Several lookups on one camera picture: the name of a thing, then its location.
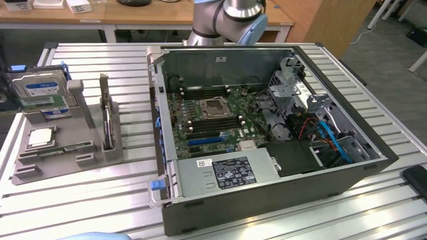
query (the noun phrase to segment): table leg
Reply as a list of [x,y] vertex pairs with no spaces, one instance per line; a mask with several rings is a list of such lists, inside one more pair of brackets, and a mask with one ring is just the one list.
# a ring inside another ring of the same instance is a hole
[[420,56],[420,58],[416,60],[416,62],[413,63],[413,65],[408,68],[409,72],[415,72],[416,69],[419,69],[420,65],[427,61],[427,51],[424,52],[424,54]]
[[116,40],[116,26],[115,25],[105,25],[103,27],[104,33],[105,33],[105,38],[107,38],[107,43],[115,44],[117,42]]
[[375,23],[379,21],[380,16],[383,15],[383,12],[385,11],[385,8],[387,8],[387,6],[388,6],[391,1],[392,0],[384,0],[384,2],[381,3],[381,6],[380,6],[380,8],[379,8],[379,10],[377,10],[377,12],[376,12],[376,14],[373,16],[373,19],[367,25],[367,29],[372,29],[373,28]]
[[419,0],[412,0],[411,4],[407,6],[404,12],[401,13],[401,16],[399,17],[397,21],[401,22],[403,19],[405,19],[405,16],[408,15],[408,12],[412,8],[412,6],[415,5],[415,3],[417,2]]
[[385,21],[389,17],[389,15],[393,13],[393,11],[396,10],[396,8],[399,7],[399,3],[401,0],[393,0],[393,3],[391,5],[391,7],[388,8],[388,11],[385,12],[384,16],[381,16],[381,19]]
[[289,29],[291,27],[289,26],[283,26],[280,28],[280,31],[277,31],[277,35],[275,37],[275,43],[284,43],[285,40],[287,40],[287,36],[288,36],[288,33],[289,33]]

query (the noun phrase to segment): robotic arm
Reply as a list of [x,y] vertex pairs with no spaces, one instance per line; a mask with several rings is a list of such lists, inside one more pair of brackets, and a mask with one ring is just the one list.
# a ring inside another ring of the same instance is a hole
[[253,45],[267,27],[265,0],[193,0],[187,46]]

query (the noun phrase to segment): aluminum extrusion table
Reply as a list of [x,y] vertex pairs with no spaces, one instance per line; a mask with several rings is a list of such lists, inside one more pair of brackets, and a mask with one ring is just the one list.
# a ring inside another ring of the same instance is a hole
[[[147,194],[148,179],[157,173],[148,44],[60,44],[56,49],[43,51],[39,65],[64,60],[72,78],[84,80],[83,94],[89,104],[99,102],[100,73],[109,75],[109,93],[120,104],[124,163],[12,185],[13,156],[19,149],[15,141],[20,141],[24,129],[23,115],[17,114],[0,152],[2,240],[49,240],[93,231],[153,240],[376,240],[411,239],[427,234],[427,204],[400,177],[405,167],[427,166],[427,148],[329,52],[315,44],[301,43],[304,52],[399,155],[399,161],[339,196],[185,235],[164,236],[161,210],[149,208]],[[315,90],[321,89],[309,73],[307,81]]]

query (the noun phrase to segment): wooden desk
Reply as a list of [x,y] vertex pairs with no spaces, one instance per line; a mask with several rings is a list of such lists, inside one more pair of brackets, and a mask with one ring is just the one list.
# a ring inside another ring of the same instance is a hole
[[[275,42],[285,41],[293,21],[275,3],[267,0],[267,31],[277,32]],[[105,24],[124,30],[191,30],[193,22],[193,3],[188,0],[163,2],[152,0],[143,7],[132,7],[109,0],[105,6]],[[113,41],[113,35],[105,32],[107,41]]]
[[[152,0],[148,6],[121,5],[116,0],[92,3],[92,12],[73,14],[69,8],[8,11],[0,6],[0,29],[93,29],[105,32],[107,42],[116,43],[115,30],[191,30],[193,3],[188,0]],[[277,32],[275,41],[285,41],[293,21],[267,0],[267,31]]]

